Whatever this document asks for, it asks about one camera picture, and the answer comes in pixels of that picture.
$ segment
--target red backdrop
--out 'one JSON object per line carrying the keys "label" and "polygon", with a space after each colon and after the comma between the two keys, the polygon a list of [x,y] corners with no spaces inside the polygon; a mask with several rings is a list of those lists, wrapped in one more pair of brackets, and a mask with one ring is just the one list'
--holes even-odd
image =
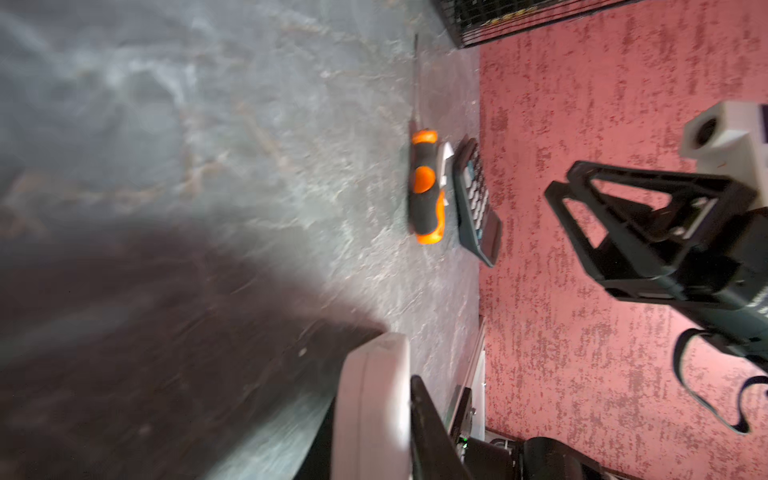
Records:
{"label": "red backdrop", "polygon": [[[696,404],[671,368],[691,322],[603,292],[543,192],[576,160],[693,171],[677,154],[685,122],[723,99],[768,101],[768,2],[645,0],[480,49],[482,155],[505,227],[481,272],[488,425],[647,480],[766,478],[764,388],[746,395],[746,437]],[[690,383],[735,421],[757,370],[695,342]]]}

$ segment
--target calculator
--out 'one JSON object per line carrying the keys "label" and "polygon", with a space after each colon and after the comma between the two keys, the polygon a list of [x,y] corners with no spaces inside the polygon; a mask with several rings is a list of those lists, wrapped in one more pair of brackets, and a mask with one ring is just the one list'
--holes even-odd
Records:
{"label": "calculator", "polygon": [[502,245],[502,222],[491,208],[480,146],[476,139],[465,137],[458,150],[453,164],[458,238],[464,248],[493,267]]}

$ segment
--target round hole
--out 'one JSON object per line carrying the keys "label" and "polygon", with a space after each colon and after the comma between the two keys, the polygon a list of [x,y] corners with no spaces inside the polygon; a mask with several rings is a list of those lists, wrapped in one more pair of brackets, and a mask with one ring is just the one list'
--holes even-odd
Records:
{"label": "round hole", "polygon": [[706,145],[707,142],[712,138],[712,135],[715,134],[716,128],[716,118],[710,118],[709,120],[705,121],[704,124],[699,127],[699,131],[696,133],[696,148],[700,148]]}

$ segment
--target screw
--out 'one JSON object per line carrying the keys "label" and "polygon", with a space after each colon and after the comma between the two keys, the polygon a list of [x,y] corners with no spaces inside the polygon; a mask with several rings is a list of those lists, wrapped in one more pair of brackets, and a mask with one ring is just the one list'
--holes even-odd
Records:
{"label": "screw", "polygon": [[704,205],[707,204],[707,201],[709,201],[706,197],[698,197],[694,198],[693,201],[690,202],[690,205],[693,208],[703,208]]}

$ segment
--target black mesh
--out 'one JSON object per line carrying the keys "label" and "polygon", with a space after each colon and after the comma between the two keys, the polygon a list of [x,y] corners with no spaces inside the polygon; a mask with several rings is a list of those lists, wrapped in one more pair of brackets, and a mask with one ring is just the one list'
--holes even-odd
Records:
{"label": "black mesh", "polygon": [[460,48],[639,1],[432,0]]}

